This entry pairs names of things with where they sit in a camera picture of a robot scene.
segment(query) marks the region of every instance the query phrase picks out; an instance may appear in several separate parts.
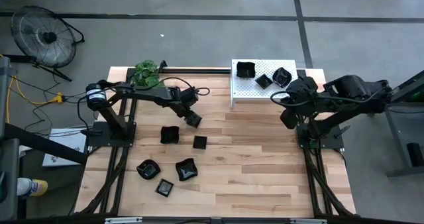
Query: black fan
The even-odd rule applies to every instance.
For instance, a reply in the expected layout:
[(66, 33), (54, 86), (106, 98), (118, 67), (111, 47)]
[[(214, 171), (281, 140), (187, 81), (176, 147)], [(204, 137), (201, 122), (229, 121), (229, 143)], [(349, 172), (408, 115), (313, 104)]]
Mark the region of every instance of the black fan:
[[(75, 40), (72, 30), (81, 35), (81, 40)], [(71, 81), (57, 69), (68, 65), (75, 57), (76, 45), (84, 42), (84, 35), (79, 30), (48, 9), (25, 6), (13, 14), (11, 32), (17, 46), (26, 55), (4, 55), (11, 62), (32, 63), (36, 68)]]

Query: white pegboard platform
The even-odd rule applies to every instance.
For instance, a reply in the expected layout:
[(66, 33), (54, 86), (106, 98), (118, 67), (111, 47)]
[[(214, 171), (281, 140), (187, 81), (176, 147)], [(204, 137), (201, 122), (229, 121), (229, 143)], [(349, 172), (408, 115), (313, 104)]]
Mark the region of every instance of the white pegboard platform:
[[(237, 77), (237, 62), (255, 63), (254, 78)], [(277, 84), (271, 84), (266, 89), (262, 89), (256, 83), (256, 79), (262, 74), (266, 74), (272, 80), (272, 75), (278, 69), (283, 67), (291, 74), (291, 80), (297, 79), (296, 64), (294, 60), (259, 60), (259, 59), (233, 59), (231, 61), (231, 107), (236, 100), (247, 99), (269, 99), (270, 96), (282, 89)], [(283, 98), (286, 94), (276, 95), (276, 98)]]

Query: wooden table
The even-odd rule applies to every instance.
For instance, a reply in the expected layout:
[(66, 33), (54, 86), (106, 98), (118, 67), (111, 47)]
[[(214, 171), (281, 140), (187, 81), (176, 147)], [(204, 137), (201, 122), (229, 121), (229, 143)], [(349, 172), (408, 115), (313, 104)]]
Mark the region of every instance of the wooden table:
[[(127, 68), (112, 67), (109, 81), (124, 81)], [(323, 70), (306, 69), (322, 89)], [(178, 74), (195, 87), (209, 87), (192, 109), (203, 117), (198, 129), (189, 127), (169, 108), (139, 101), (136, 139), (130, 149), (119, 215), (164, 217), (313, 217), (303, 152), (294, 130), (280, 121), (283, 107), (269, 102), (243, 101), (230, 109), (230, 79), (225, 74)], [(187, 87), (180, 81), (166, 85)], [(119, 103), (114, 106), (118, 113)], [(178, 144), (161, 144), (162, 126), (180, 127)], [(207, 137), (206, 150), (193, 149), (194, 135)], [(88, 158), (76, 211), (83, 209), (103, 185), (111, 149), (104, 147)], [(330, 188), (348, 210), (354, 204), (340, 154), (323, 150)], [(136, 167), (146, 159), (162, 172), (142, 179)], [(194, 158), (199, 175), (180, 182), (175, 163)], [(154, 192), (163, 178), (174, 183), (168, 198)], [(109, 207), (115, 187), (111, 189)], [(322, 191), (319, 194), (324, 211)]]

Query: fan stand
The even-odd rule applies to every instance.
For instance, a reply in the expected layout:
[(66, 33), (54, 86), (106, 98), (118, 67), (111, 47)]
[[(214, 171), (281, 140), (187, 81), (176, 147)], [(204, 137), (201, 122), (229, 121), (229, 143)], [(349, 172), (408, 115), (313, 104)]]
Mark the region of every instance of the fan stand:
[(63, 74), (56, 68), (53, 68), (53, 70), (51, 70), (51, 69), (45, 68), (44, 66), (41, 66), (40, 64), (37, 64), (35, 62), (35, 57), (25, 56), (25, 55), (8, 55), (8, 54), (3, 54), (3, 56), (8, 57), (11, 62), (32, 64), (32, 67), (34, 68), (41, 68), (46, 72), (50, 72), (51, 74), (58, 76), (59, 78), (72, 82), (71, 78), (69, 78), (67, 75)]

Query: white paper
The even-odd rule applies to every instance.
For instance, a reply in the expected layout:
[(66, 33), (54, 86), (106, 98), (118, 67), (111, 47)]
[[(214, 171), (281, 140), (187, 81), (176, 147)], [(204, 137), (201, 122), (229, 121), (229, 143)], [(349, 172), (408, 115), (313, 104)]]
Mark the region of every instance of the white paper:
[[(58, 142), (59, 144), (65, 145), (67, 147), (73, 148), (74, 150), (84, 152), (85, 138), (86, 136), (79, 133), (78, 131), (85, 128), (78, 129), (52, 129), (50, 132), (50, 140)], [(45, 154), (44, 160), (42, 162), (44, 167), (53, 167), (53, 166), (68, 166), (68, 165), (78, 165), (78, 163), (59, 158), (57, 156), (52, 156), (51, 154)]]

